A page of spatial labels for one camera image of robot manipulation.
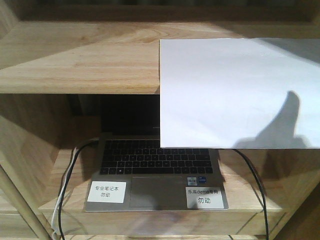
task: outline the laptop screen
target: laptop screen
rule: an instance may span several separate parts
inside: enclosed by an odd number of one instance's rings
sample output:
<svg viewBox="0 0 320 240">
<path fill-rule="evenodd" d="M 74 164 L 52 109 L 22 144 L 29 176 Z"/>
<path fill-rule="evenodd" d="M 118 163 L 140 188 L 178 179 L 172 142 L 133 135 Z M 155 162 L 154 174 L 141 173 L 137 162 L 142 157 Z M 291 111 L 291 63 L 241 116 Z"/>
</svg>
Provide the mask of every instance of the laptop screen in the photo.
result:
<svg viewBox="0 0 320 240">
<path fill-rule="evenodd" d="M 114 135 L 160 135 L 159 94 L 100 96 L 101 130 Z"/>
</svg>

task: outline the white cable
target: white cable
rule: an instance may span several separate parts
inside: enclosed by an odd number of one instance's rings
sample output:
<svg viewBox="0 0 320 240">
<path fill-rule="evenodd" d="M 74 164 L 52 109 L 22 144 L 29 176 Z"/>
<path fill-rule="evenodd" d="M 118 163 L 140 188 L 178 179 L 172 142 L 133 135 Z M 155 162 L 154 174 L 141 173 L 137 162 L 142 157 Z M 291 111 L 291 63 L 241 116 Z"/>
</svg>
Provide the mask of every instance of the white cable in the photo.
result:
<svg viewBox="0 0 320 240">
<path fill-rule="evenodd" d="M 56 236 L 57 236 L 57 233 L 58 233 L 59 229 L 55 225 L 55 219 L 56 219 L 56 216 L 57 216 L 58 207 L 59 207 L 60 202 L 62 200 L 62 193 L 63 193 L 64 189 L 66 188 L 67 176 L 68 176 L 68 174 L 69 174 L 69 172 L 71 170 L 71 167 L 72 167 L 74 161 L 76 160 L 75 156 L 76 156 L 77 149 L 81 148 L 83 145 L 87 144 L 88 142 L 93 142 L 93 141 L 97 141 L 97 140 L 99 140 L 99 139 L 95 137 L 95 138 L 91 138 L 89 140 L 83 141 L 80 144 L 77 144 L 74 147 L 74 149 L 72 150 L 72 152 L 71 152 L 70 163 L 68 165 L 67 170 L 65 171 L 65 174 L 64 174 L 64 177 L 63 177 L 63 183 L 62 183 L 58 198 L 57 198 L 56 203 L 55 203 L 55 207 L 53 209 L 52 217 L 51 217 L 51 228 L 53 229 L 53 233 L 51 234 L 51 237 L 53 238 L 53 240 L 58 240 L 56 238 Z"/>
</svg>

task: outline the laptop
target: laptop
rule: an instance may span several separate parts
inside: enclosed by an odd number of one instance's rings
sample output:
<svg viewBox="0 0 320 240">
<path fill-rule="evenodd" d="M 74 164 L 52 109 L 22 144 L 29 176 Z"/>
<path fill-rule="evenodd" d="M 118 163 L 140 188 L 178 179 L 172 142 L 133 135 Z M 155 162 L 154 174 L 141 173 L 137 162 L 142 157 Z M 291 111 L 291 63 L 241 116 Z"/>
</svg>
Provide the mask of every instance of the laptop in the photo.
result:
<svg viewBox="0 0 320 240">
<path fill-rule="evenodd" d="M 226 210 L 217 149 L 160 148 L 159 95 L 102 95 L 87 212 Z"/>
</svg>

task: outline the black cable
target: black cable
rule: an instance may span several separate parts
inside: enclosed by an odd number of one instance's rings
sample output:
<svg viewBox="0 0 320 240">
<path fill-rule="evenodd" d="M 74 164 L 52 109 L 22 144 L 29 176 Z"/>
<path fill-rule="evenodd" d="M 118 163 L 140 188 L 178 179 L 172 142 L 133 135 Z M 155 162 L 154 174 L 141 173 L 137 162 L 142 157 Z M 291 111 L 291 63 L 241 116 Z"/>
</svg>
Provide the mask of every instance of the black cable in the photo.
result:
<svg viewBox="0 0 320 240">
<path fill-rule="evenodd" d="M 237 154 L 239 154 L 244 159 L 244 161 L 248 165 L 250 171 L 252 172 L 252 175 L 254 176 L 256 184 L 259 187 L 259 190 L 260 190 L 260 193 L 262 196 L 262 202 L 263 202 L 263 212 L 264 212 L 264 222 L 265 222 L 265 240 L 269 240 L 269 224 L 268 224 L 266 197 L 265 197 L 264 189 L 262 187 L 262 183 L 259 179 L 260 178 L 259 174 L 257 173 L 257 171 L 256 171 L 255 167 L 253 166 L 252 162 L 250 161 L 250 159 L 244 153 L 240 152 L 237 149 L 233 149 L 233 151 L 235 151 Z"/>
<path fill-rule="evenodd" d="M 60 231 L 60 235 L 61 235 L 61 238 L 63 240 L 66 240 L 65 239 L 65 235 L 64 235 L 64 232 L 62 230 L 62 224 L 61 224 L 61 212 L 62 212 L 62 207 L 63 207 L 63 202 L 64 202 L 64 197 L 65 197 L 65 193 L 66 193 L 66 189 L 67 189 L 67 186 L 68 186 L 68 183 L 69 183 L 69 180 L 70 180 L 70 177 L 71 177 L 71 174 L 72 174 L 72 170 L 74 169 L 74 166 L 76 164 L 76 161 L 77 161 L 77 158 L 81 152 L 82 149 L 84 149 L 85 147 L 87 146 L 90 146 L 92 144 L 95 144 L 97 141 L 91 141 L 89 143 L 86 143 L 85 145 L 81 146 L 78 151 L 76 151 L 75 155 L 74 155 L 74 161 L 71 165 L 71 168 L 70 168 L 70 171 L 67 172 L 67 176 L 66 176 L 66 180 L 65 180 L 65 187 L 64 189 L 62 190 L 62 195 L 61 195 L 61 201 L 59 203 L 59 210 L 58 210 L 58 225 L 59 225 L 59 231 Z"/>
</svg>

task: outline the laptop keyboard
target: laptop keyboard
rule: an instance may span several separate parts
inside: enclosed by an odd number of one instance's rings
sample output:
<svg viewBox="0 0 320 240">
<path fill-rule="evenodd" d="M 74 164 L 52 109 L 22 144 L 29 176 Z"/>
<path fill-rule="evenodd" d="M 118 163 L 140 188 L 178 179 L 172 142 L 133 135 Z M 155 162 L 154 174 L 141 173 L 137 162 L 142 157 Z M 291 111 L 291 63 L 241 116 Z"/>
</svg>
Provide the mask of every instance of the laptop keyboard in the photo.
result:
<svg viewBox="0 0 320 240">
<path fill-rule="evenodd" d="M 101 175 L 212 174 L 207 148 L 160 148 L 159 140 L 105 141 Z"/>
</svg>

